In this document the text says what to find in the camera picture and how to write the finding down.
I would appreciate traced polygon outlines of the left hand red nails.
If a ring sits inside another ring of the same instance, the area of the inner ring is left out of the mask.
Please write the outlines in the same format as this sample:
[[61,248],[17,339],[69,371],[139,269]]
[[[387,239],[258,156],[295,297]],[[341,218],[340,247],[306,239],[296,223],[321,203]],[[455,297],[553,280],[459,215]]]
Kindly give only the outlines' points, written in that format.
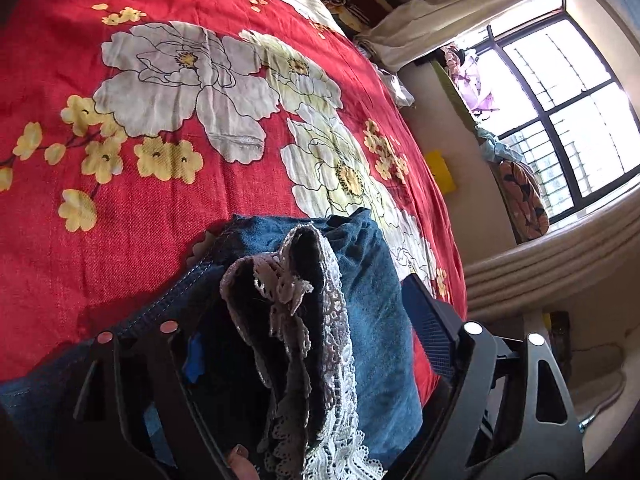
[[235,445],[226,457],[228,466],[239,480],[259,480],[259,474],[248,459],[247,449],[243,445]]

